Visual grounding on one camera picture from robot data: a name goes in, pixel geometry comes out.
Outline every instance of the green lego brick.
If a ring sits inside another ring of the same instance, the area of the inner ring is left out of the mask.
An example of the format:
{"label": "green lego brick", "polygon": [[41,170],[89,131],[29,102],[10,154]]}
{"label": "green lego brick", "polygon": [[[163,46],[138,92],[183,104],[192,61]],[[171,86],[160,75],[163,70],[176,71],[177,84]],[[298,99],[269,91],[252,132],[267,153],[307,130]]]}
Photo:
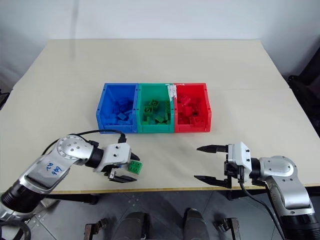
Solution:
{"label": "green lego brick", "polygon": [[165,121],[165,119],[160,115],[155,116],[154,120],[158,121],[159,123],[163,123]]}
{"label": "green lego brick", "polygon": [[152,99],[152,100],[149,102],[149,105],[152,106],[152,108],[153,108],[154,110],[158,109],[159,104],[160,104],[159,101],[154,100],[154,99]]}
{"label": "green lego brick", "polygon": [[143,122],[142,122],[142,125],[149,125],[149,124],[150,124],[150,117],[147,116],[147,117],[146,117],[146,121],[143,121]]}
{"label": "green lego brick", "polygon": [[142,168],[142,163],[139,161],[131,160],[128,171],[134,174],[139,174]]}
{"label": "green lego brick", "polygon": [[170,113],[170,102],[169,101],[165,101],[165,112],[167,114]]}
{"label": "green lego brick", "polygon": [[144,106],[143,108],[143,115],[152,117],[153,115],[153,107],[152,106]]}

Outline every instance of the black chair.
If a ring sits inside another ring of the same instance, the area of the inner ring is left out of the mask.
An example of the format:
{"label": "black chair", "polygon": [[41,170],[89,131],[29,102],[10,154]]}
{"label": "black chair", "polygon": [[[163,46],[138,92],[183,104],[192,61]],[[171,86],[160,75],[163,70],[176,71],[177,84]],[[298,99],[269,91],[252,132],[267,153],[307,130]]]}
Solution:
{"label": "black chair", "polygon": [[320,48],[301,74],[287,82],[320,137]]}

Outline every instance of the black cable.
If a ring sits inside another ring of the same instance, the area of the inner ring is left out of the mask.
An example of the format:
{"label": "black cable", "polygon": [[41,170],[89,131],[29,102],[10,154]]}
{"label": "black cable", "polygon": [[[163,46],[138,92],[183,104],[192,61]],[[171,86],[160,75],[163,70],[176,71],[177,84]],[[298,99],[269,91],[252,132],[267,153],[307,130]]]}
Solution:
{"label": "black cable", "polygon": [[19,231],[16,233],[15,237],[13,240],[20,240],[24,234],[24,231],[20,228]]}
{"label": "black cable", "polygon": [[[31,240],[31,232],[27,224],[25,224],[23,221],[18,221],[18,220],[9,220],[9,221],[3,221],[0,222],[0,228],[2,226],[14,226],[14,227],[19,227],[20,230],[22,230],[23,235],[24,235],[24,240]],[[20,239],[22,237],[22,234],[19,234],[19,238],[17,236],[14,237],[14,239]]]}
{"label": "black cable", "polygon": [[[101,133],[101,132],[112,132],[112,133],[117,133],[120,134],[120,138],[118,140],[118,143],[125,143],[126,142],[126,135],[119,130],[114,130],[114,129],[101,129],[101,130],[91,130],[91,131],[84,131],[84,132],[80,132],[80,133],[71,133],[69,135],[77,135],[77,136],[81,136],[81,135],[86,135],[86,134],[93,134],[93,133]],[[43,151],[42,155],[45,155],[46,152],[52,147],[52,145],[54,145],[56,142],[58,142],[59,139],[53,141],[52,143],[50,143],[49,146],[46,147],[46,149]]]}
{"label": "black cable", "polygon": [[257,203],[260,203],[262,206],[265,207],[265,209],[266,209],[266,210],[268,211],[268,213],[270,214],[270,217],[272,218],[272,221],[274,222],[274,225],[275,225],[276,229],[278,229],[281,238],[282,238],[283,240],[286,240],[286,239],[285,239],[285,236],[284,236],[284,234],[283,234],[283,232],[282,232],[282,230],[281,230],[281,227],[280,227],[280,225],[279,225],[279,223],[278,223],[278,221],[277,221],[277,219],[275,218],[274,214],[272,213],[272,211],[270,210],[270,208],[267,206],[267,204],[266,204],[265,202],[263,202],[263,201],[255,198],[254,196],[252,196],[252,195],[247,191],[247,189],[245,189],[245,186],[244,186],[244,184],[243,184],[242,182],[239,182],[239,184],[240,184],[240,187],[241,187],[241,189],[242,189],[242,191],[244,192],[245,195],[247,195],[249,198],[251,198],[252,200],[256,201]]}

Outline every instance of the lego brick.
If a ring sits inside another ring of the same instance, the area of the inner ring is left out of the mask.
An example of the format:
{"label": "lego brick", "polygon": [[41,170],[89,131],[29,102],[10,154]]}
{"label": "lego brick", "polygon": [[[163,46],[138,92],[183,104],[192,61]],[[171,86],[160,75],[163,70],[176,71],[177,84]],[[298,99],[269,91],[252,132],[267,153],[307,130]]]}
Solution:
{"label": "lego brick", "polygon": [[179,125],[185,124],[182,114],[178,114],[177,118],[178,118],[177,122],[178,122]]}
{"label": "lego brick", "polygon": [[189,117],[183,117],[183,122],[184,122],[184,124],[189,125],[190,124],[190,118]]}
{"label": "lego brick", "polygon": [[158,107],[159,107],[159,101],[155,100],[155,99],[152,99],[150,102],[149,102],[149,105],[152,106],[152,108],[154,110],[157,110]]}
{"label": "lego brick", "polygon": [[131,160],[129,166],[128,166],[128,171],[134,174],[139,174],[141,171],[143,164],[139,161]]}
{"label": "lego brick", "polygon": [[165,112],[167,114],[169,114],[171,112],[171,109],[170,109],[170,101],[165,101]]}
{"label": "lego brick", "polygon": [[118,123],[119,125],[127,125],[127,124],[128,124],[127,121],[123,121],[123,120],[118,120],[117,123]]}
{"label": "lego brick", "polygon": [[192,116],[189,118],[190,124],[194,125],[196,128],[203,128],[205,126],[205,121],[201,116]]}
{"label": "lego brick", "polygon": [[178,113],[182,113],[183,107],[184,107],[184,106],[183,106],[182,103],[178,103],[178,104],[176,105],[176,108],[177,108]]}
{"label": "lego brick", "polygon": [[156,120],[158,123],[163,123],[165,121],[165,119],[160,115],[155,116],[154,120]]}
{"label": "lego brick", "polygon": [[122,112],[120,112],[118,115],[117,115],[118,119],[121,119],[121,120],[125,120],[127,118],[126,115],[124,115]]}
{"label": "lego brick", "polygon": [[119,98],[117,100],[117,103],[119,104],[119,106],[126,106],[126,105],[128,105],[129,101],[127,98],[123,97],[123,98]]}
{"label": "lego brick", "polygon": [[116,118],[106,118],[104,120],[104,123],[106,125],[115,125],[115,124],[117,124],[117,119]]}
{"label": "lego brick", "polygon": [[125,115],[132,114],[132,109],[128,110],[128,111],[125,111],[123,114],[125,114]]}
{"label": "lego brick", "polygon": [[120,113],[120,109],[119,109],[119,106],[117,104],[113,106],[113,113],[115,113],[116,115],[118,113]]}
{"label": "lego brick", "polygon": [[184,117],[190,117],[192,115],[192,106],[184,106],[182,108],[182,114]]}
{"label": "lego brick", "polygon": [[117,120],[117,114],[111,113],[111,114],[109,115],[109,118],[110,118],[110,119],[116,119],[116,120]]}
{"label": "lego brick", "polygon": [[199,107],[198,105],[195,103],[195,104],[192,104],[192,115],[193,116],[198,116],[199,115]]}
{"label": "lego brick", "polygon": [[153,115],[153,107],[152,106],[144,106],[143,107],[143,115],[151,117]]}
{"label": "lego brick", "polygon": [[143,124],[143,125],[149,125],[149,124],[150,124],[150,117],[147,116],[147,117],[146,117],[146,121],[143,121],[142,124]]}
{"label": "lego brick", "polygon": [[187,106],[191,102],[191,98],[187,95],[182,95],[179,100],[183,106]]}

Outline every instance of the red lego brick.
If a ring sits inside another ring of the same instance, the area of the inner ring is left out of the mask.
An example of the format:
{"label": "red lego brick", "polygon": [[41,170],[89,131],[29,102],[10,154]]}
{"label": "red lego brick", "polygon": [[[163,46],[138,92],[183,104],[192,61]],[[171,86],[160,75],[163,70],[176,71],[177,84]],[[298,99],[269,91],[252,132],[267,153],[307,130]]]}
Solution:
{"label": "red lego brick", "polygon": [[192,115],[193,116],[198,116],[199,115],[199,108],[197,104],[192,104]]}
{"label": "red lego brick", "polygon": [[189,119],[190,119],[190,124],[194,125],[196,128],[205,127],[205,121],[201,116],[192,116]]}
{"label": "red lego brick", "polygon": [[183,122],[185,125],[189,125],[190,124],[190,117],[184,117]]}
{"label": "red lego brick", "polygon": [[178,122],[178,124],[181,124],[181,125],[185,124],[184,118],[182,117],[182,114],[179,114],[177,122]]}
{"label": "red lego brick", "polygon": [[182,103],[178,103],[176,108],[177,108],[178,113],[182,113],[182,108],[183,108]]}
{"label": "red lego brick", "polygon": [[190,117],[192,115],[192,106],[184,106],[182,108],[182,114],[184,117]]}
{"label": "red lego brick", "polygon": [[191,102],[191,98],[187,95],[181,96],[181,98],[179,100],[183,106],[187,106]]}

